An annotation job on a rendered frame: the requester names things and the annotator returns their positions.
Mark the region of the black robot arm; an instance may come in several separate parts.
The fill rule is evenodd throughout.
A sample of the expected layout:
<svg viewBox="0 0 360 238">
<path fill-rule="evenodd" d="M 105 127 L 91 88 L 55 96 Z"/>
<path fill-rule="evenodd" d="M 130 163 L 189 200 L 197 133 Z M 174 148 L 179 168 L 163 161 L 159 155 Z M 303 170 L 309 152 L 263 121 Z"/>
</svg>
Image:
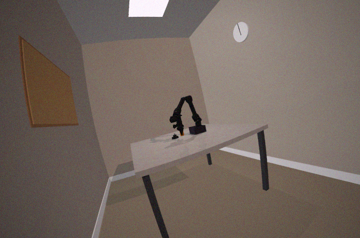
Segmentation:
<svg viewBox="0 0 360 238">
<path fill-rule="evenodd" d="M 197 126 L 197 127 L 198 127 L 198 126 L 202 126 L 202 124 L 201 124 L 202 119 L 201 119 L 200 116 L 196 113 L 196 110 L 195 110 L 194 105 L 193 105 L 193 103 L 192 103 L 193 99 L 192 99 L 192 96 L 191 96 L 191 95 L 181 98 L 181 100 L 180 100 L 177 108 L 176 108 L 176 109 L 174 110 L 174 112 L 173 112 L 173 116 L 170 117 L 170 122 L 173 123 L 173 122 L 176 122 L 176 121 L 181 121 L 181 116 L 182 116 L 182 115 L 181 115 L 181 108 L 182 108 L 185 100 L 186 100 L 186 102 L 187 102 L 187 103 L 189 104 L 189 106 L 190 106 L 190 109 L 191 109 L 192 114 L 193 114 L 192 118 L 193 118 L 196 126 Z"/>
</svg>

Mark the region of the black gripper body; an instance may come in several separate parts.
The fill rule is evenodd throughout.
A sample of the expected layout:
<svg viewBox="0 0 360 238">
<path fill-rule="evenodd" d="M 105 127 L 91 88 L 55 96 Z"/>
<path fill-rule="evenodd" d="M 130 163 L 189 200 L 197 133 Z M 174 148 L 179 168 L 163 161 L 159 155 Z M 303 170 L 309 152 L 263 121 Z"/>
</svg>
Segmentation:
<svg viewBox="0 0 360 238">
<path fill-rule="evenodd" d="M 182 124 L 182 121 L 177 121 L 178 127 L 177 130 L 183 129 L 184 125 Z"/>
</svg>

